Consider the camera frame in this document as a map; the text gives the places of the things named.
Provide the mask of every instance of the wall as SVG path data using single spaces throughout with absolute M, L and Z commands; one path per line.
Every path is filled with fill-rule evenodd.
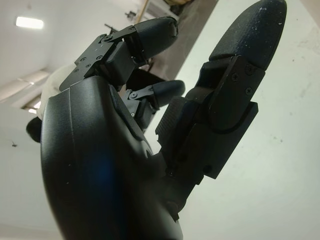
M 45 68 L 63 0 L 0 1 L 0 86 Z M 44 21 L 44 28 L 15 26 L 17 16 Z
M 303 3 L 303 5 L 308 10 L 310 15 L 313 17 L 314 21 L 320 27 L 320 16 L 319 16 L 320 2 L 318 0 L 300 0 L 300 1 Z
M 40 144 L 26 133 L 35 115 L 4 104 L 0 113 L 0 240 L 59 240 L 42 179 Z
M 220 0 L 177 79 L 190 89 L 233 20 L 255 0 Z M 185 240 L 302 240 L 320 236 L 320 35 L 288 0 L 283 37 L 254 101 L 259 114 L 217 180 L 205 177 L 180 213 Z M 159 149 L 153 134 L 148 137 Z
M 55 34 L 48 70 L 73 63 L 101 34 L 109 33 L 104 24 L 121 30 L 131 23 L 114 0 L 68 0 L 63 5 Z

